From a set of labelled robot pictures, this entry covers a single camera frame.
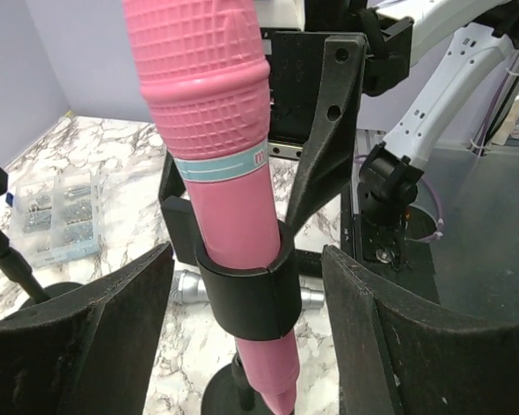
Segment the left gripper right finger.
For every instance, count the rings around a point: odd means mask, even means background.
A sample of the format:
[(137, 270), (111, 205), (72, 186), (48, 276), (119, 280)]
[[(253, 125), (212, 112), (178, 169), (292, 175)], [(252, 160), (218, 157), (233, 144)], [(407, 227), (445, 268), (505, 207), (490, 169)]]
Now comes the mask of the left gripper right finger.
[(348, 414), (519, 414), (519, 323), (427, 301), (334, 246), (322, 271)]

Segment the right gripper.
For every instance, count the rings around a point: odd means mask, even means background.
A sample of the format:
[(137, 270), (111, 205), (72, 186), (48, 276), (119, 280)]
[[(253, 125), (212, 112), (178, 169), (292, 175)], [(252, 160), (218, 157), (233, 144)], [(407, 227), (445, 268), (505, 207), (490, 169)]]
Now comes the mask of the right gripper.
[(301, 158), (285, 217), (290, 229), (300, 229), (350, 181), (367, 37), (260, 31), (271, 67), (269, 153)]

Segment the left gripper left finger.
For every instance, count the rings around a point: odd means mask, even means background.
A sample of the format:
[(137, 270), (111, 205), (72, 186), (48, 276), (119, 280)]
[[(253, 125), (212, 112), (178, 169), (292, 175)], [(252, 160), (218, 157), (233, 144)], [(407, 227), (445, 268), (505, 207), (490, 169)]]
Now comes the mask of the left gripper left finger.
[(141, 414), (174, 269), (168, 243), (0, 320), (0, 414)]

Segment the black speckled microphone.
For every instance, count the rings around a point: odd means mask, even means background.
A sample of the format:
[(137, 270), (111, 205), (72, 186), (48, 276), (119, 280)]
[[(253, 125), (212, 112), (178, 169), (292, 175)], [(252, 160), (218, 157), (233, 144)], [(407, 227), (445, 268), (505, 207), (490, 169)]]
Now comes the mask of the black speckled microphone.
[(322, 253), (296, 250), (298, 273), (303, 277), (322, 278)]

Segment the silver microphone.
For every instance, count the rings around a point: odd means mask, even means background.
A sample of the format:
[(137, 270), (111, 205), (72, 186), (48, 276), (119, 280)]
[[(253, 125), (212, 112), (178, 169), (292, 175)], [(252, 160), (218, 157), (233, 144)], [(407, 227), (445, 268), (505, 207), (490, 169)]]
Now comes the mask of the silver microphone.
[[(302, 310), (320, 310), (324, 306), (324, 292), (301, 288)], [(170, 301), (175, 304), (208, 303), (208, 293), (199, 273), (189, 270), (175, 271), (170, 288)]]

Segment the black clip stand for pink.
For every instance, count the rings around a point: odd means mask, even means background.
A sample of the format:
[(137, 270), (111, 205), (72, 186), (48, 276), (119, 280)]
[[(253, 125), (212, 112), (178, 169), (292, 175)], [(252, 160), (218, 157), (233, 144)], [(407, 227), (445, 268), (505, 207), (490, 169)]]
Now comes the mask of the black clip stand for pink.
[(164, 221), (177, 259), (201, 272), (215, 319), (243, 338), (232, 362), (218, 371), (202, 395), (203, 414), (293, 414), (298, 353), (292, 329), (302, 309), (293, 236), (279, 222), (278, 255), (266, 267), (231, 269), (206, 251), (183, 179), (166, 156), (159, 188)]

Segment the pink microphone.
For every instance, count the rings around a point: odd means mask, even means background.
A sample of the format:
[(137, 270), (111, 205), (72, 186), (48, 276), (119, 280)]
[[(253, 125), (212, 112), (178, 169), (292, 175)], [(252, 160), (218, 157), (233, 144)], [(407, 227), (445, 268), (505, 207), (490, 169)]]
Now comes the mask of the pink microphone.
[(280, 248), (267, 137), (270, 67), (250, 1), (125, 1), (152, 120), (176, 163), (207, 253), (266, 267)]

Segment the black round base clip stand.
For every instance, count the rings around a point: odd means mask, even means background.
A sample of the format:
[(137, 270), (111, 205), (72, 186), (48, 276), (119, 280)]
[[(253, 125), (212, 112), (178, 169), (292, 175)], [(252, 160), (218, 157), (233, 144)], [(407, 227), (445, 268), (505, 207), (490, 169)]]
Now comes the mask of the black round base clip stand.
[[(0, 196), (6, 193), (8, 174), (0, 167)], [(17, 249), (10, 245), (10, 239), (0, 229), (0, 270), (12, 282), (20, 285), (29, 295), (22, 309), (45, 303), (48, 300), (79, 289), (82, 284), (76, 282), (60, 282), (43, 288), (34, 276), (29, 262)]]

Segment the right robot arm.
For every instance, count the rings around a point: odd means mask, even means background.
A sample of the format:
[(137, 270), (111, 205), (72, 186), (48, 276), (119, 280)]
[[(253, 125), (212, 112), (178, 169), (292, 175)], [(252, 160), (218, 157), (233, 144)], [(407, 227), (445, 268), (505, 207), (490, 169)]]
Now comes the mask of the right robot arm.
[(374, 195), (374, 220), (393, 221), (416, 196), (429, 156), (478, 85), (519, 48), (519, 1), (257, 1), (263, 29), (362, 32), (364, 92), (380, 95), (407, 77), (434, 46), (452, 42), (400, 122), (372, 150), (360, 177)]

